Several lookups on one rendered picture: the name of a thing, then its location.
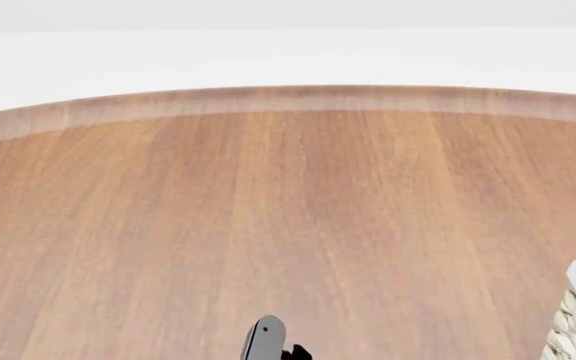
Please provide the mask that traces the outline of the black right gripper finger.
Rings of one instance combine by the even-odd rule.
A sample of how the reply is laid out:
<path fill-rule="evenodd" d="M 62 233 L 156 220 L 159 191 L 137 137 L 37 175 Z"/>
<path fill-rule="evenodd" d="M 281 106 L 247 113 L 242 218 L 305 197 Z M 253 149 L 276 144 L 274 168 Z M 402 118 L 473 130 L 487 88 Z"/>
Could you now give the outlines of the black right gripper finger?
<path fill-rule="evenodd" d="M 294 344 L 291 351 L 282 351 L 281 360 L 313 360 L 313 356 L 301 345 Z"/>
<path fill-rule="evenodd" d="M 249 329 L 240 360 L 281 360 L 286 327 L 274 315 L 261 317 Z"/>

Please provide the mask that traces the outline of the woven straw basket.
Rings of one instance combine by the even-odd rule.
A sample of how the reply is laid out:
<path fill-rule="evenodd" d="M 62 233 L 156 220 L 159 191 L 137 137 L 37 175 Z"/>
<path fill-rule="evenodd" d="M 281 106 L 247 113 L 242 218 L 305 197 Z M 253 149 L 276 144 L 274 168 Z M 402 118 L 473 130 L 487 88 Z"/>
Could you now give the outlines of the woven straw basket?
<path fill-rule="evenodd" d="M 576 293 L 571 287 L 554 313 L 540 360 L 576 360 Z"/>

